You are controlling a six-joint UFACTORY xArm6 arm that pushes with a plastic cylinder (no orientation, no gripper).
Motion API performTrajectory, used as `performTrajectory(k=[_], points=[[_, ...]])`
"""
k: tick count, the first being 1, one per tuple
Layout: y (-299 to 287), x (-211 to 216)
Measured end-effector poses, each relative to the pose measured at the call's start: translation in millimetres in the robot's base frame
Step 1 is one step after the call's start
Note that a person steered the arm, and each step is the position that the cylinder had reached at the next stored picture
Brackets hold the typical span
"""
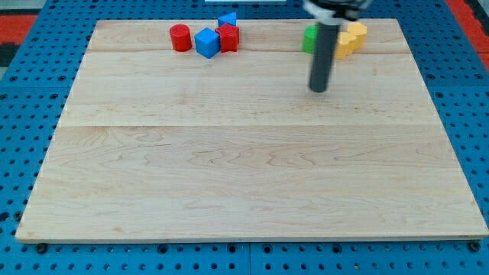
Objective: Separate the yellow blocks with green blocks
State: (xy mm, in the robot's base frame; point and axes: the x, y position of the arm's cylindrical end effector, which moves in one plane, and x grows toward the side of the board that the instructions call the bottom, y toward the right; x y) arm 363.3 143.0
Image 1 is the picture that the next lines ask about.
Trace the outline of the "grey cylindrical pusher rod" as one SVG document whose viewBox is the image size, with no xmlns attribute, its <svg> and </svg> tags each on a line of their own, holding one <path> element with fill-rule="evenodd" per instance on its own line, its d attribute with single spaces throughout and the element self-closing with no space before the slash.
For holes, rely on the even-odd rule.
<svg viewBox="0 0 489 275">
<path fill-rule="evenodd" d="M 313 61 L 309 74 L 309 88 L 314 92 L 325 92 L 335 59 L 335 48 L 340 26 L 318 23 Z"/>
</svg>

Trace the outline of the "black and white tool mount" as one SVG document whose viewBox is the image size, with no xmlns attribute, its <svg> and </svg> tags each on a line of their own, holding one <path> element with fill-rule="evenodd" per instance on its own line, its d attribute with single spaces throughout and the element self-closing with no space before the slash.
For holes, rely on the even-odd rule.
<svg viewBox="0 0 489 275">
<path fill-rule="evenodd" d="M 371 0 L 303 0 L 303 9 L 321 24 L 357 21 Z"/>
</svg>

